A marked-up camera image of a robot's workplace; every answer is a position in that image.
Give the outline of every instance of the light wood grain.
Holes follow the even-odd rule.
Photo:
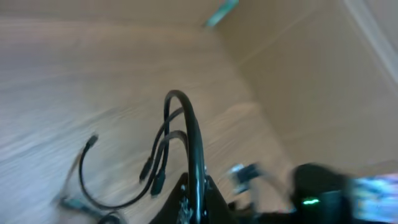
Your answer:
[[[0,12],[19,16],[201,26],[223,3],[223,0],[0,0]]]
[[[85,162],[89,189],[109,203],[137,194],[171,89],[190,97],[208,172],[228,200],[224,174],[237,162],[259,161],[287,179],[289,160],[212,32],[0,17],[0,223],[89,223],[52,199],[93,132],[99,141]],[[183,117],[171,128],[185,129]],[[163,192],[125,209],[131,223],[156,214],[186,163],[173,141]],[[282,208],[270,188],[262,197],[262,208]]]
[[[398,1],[368,3],[375,20],[362,1],[248,0],[218,26],[295,164],[398,163],[396,53],[374,32],[398,34]]]

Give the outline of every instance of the green indicator light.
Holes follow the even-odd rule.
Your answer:
[[[305,201],[303,202],[304,205],[313,205],[313,204],[316,204],[316,203],[319,203],[319,200],[318,200],[318,199],[305,200]]]

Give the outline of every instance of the black device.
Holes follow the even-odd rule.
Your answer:
[[[170,114],[170,102],[176,97],[182,107]],[[187,132],[169,130],[169,123],[179,114],[184,114]],[[76,158],[80,187],[83,195],[98,210],[116,211],[137,202],[150,189],[151,195],[161,193],[165,181],[165,167],[169,153],[169,141],[180,139],[186,149],[188,172],[181,175],[165,205],[150,222],[151,224],[168,223],[292,223],[292,224],[351,224],[364,223],[355,220],[349,197],[349,178],[337,174],[331,169],[305,164],[293,171],[293,191],[281,192],[293,206],[289,213],[266,213],[257,211],[255,203],[246,208],[237,209],[236,202],[226,203],[213,179],[206,174],[203,145],[198,121],[195,117],[190,100],[179,90],[170,91],[165,98],[164,123],[156,135],[151,154],[139,176],[140,181],[147,179],[142,192],[122,205],[105,205],[96,201],[87,191],[82,175],[82,165],[87,151],[98,140],[92,136]],[[284,186],[277,180],[269,178],[257,164],[241,166],[232,170],[232,179],[238,192],[251,190],[252,179],[263,177],[271,180],[277,190]],[[73,207],[64,200],[64,207]],[[120,223],[114,212],[103,215],[100,223]]]

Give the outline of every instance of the wall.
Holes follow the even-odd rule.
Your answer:
[[[222,0],[0,0],[2,14],[200,26]]]
[[[344,1],[246,0],[217,29],[297,164],[396,165],[396,83]]]
[[[396,0],[366,0],[370,11],[378,21],[386,37],[393,44],[394,50],[398,50],[398,1]]]

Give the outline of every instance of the blue object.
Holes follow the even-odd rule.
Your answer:
[[[222,4],[216,13],[214,13],[206,22],[206,26],[213,27],[215,26],[222,18],[224,18],[227,13],[229,13],[237,4],[239,0],[226,0],[224,4]]]

